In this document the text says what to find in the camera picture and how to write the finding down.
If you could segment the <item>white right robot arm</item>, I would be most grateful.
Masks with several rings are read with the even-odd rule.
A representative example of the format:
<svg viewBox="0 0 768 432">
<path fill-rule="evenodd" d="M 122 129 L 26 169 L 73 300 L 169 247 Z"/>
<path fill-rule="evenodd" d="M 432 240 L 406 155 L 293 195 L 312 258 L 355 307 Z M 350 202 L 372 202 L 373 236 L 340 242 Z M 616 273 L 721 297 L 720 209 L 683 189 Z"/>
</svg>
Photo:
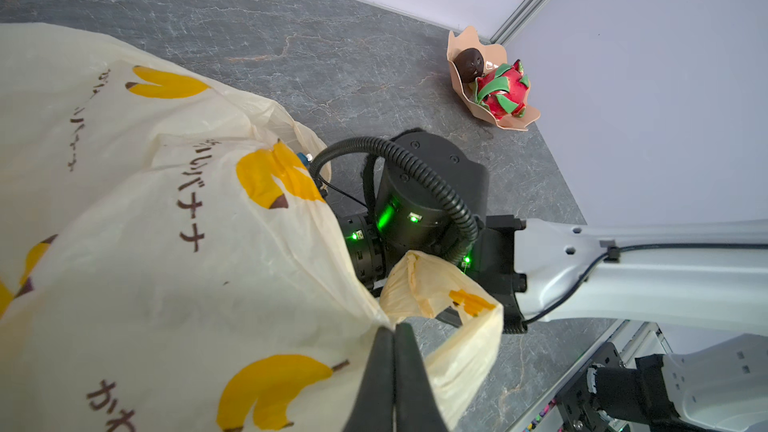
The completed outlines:
<svg viewBox="0 0 768 432">
<path fill-rule="evenodd" d="M 605 228 L 491 215 L 487 169 L 445 138 L 355 137 L 322 158 L 356 153 L 364 212 L 339 224 L 374 294 L 413 250 L 456 265 L 500 302 L 508 333 L 583 317 L 767 331 L 765 221 Z"/>
</svg>

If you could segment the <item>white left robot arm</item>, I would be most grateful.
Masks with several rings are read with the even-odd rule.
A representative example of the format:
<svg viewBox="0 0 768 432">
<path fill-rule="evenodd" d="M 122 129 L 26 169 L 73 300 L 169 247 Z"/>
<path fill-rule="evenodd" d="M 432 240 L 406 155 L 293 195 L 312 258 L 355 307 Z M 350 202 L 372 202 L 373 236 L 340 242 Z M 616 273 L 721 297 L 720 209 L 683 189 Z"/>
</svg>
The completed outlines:
<svg viewBox="0 0 768 432">
<path fill-rule="evenodd" d="M 571 374 L 530 431 L 746 431 L 767 419 L 767 339 L 744 334 L 690 354 L 621 360 L 603 343 Z M 445 431 L 413 329 L 380 329 L 347 431 Z"/>
</svg>

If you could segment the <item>red green dragon fruit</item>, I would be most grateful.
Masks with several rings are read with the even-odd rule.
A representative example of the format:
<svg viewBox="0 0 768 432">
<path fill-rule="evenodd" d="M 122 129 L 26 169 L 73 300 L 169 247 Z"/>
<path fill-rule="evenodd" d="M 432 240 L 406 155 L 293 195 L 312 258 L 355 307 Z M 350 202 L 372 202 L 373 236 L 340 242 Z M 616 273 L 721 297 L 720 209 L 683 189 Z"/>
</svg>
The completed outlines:
<svg viewBox="0 0 768 432">
<path fill-rule="evenodd" d="M 522 118 L 526 113 L 530 79 L 520 59 L 504 63 L 470 84 L 473 101 L 496 120 Z"/>
</svg>

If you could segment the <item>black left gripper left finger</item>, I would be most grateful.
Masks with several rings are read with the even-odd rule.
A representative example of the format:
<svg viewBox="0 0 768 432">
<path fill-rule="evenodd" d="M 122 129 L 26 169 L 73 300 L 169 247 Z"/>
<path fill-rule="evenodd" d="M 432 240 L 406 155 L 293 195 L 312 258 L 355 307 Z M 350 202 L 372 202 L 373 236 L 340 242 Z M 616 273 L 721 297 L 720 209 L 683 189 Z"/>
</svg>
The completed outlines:
<svg viewBox="0 0 768 432">
<path fill-rule="evenodd" d="M 343 432 L 392 432 L 395 407 L 395 338 L 377 330 L 357 397 Z"/>
</svg>

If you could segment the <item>banana print plastic bag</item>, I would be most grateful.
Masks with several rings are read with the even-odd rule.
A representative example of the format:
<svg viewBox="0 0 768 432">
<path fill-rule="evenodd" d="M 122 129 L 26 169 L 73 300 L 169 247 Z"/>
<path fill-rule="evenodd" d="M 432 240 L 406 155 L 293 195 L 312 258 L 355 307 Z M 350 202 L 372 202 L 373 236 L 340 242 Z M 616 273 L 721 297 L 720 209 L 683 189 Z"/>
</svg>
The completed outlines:
<svg viewBox="0 0 768 432">
<path fill-rule="evenodd" d="M 453 429 L 502 308 L 409 252 L 358 280 L 277 102 L 113 37 L 1 28 L 1 427 L 342 431 L 381 327 Z"/>
</svg>

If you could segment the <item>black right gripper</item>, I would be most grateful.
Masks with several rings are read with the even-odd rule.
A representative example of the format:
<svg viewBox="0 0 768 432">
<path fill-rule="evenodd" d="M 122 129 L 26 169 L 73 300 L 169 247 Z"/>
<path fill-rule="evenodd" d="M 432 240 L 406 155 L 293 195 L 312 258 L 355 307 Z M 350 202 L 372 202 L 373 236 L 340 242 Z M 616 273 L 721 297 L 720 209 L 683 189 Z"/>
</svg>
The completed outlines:
<svg viewBox="0 0 768 432">
<path fill-rule="evenodd" d="M 366 214 L 342 217 L 338 222 L 358 280 L 371 294 L 380 294 L 387 272 L 376 226 Z"/>
</svg>

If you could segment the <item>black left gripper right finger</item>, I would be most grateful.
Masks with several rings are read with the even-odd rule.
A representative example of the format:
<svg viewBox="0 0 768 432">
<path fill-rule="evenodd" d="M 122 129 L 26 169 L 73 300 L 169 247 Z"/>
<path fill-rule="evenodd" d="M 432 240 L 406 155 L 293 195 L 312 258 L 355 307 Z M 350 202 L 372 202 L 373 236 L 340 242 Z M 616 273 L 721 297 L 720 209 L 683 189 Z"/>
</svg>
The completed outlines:
<svg viewBox="0 0 768 432">
<path fill-rule="evenodd" d="M 437 407 L 413 327 L 400 323 L 394 335 L 394 411 L 399 432 L 447 432 Z"/>
</svg>

